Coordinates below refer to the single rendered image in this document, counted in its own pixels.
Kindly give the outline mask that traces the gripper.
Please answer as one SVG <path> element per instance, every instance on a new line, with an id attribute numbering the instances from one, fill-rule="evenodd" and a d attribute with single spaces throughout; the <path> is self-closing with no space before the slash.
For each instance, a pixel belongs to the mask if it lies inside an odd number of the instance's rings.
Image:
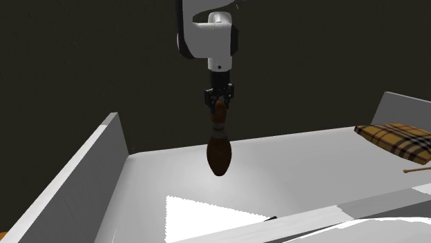
<path id="1" fill-rule="evenodd" d="M 230 101 L 234 98 L 235 86 L 230 83 L 230 71 L 210 72 L 211 88 L 204 90 L 204 102 L 211 109 L 215 109 L 216 95 L 223 96 L 224 104 L 229 109 Z"/>

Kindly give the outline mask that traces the brown wooden bowling pin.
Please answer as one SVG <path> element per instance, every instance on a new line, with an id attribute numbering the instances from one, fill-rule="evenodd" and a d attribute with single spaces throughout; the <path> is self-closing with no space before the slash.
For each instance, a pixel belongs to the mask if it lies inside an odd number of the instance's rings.
<path id="1" fill-rule="evenodd" d="M 224 101 L 217 100 L 215 112 L 211 114 L 212 131 L 207 144 L 207 161 L 213 174 L 223 176 L 231 163 L 232 150 L 225 130 L 227 107 Z"/>

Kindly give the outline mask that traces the grey sofa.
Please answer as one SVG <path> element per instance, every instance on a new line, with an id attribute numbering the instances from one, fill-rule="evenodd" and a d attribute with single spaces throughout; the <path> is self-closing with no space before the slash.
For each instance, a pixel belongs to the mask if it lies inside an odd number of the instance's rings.
<path id="1" fill-rule="evenodd" d="M 351 127 L 129 155 L 111 113 L 0 243 L 431 243 L 431 170 Z"/>

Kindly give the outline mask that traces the tan plaid pillow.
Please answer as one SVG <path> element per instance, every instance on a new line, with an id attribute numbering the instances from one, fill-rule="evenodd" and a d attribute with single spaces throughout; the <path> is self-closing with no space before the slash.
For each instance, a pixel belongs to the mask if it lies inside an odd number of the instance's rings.
<path id="1" fill-rule="evenodd" d="M 390 122 L 358 125 L 354 132 L 400 158 L 420 165 L 431 162 L 431 132 L 425 129 Z"/>

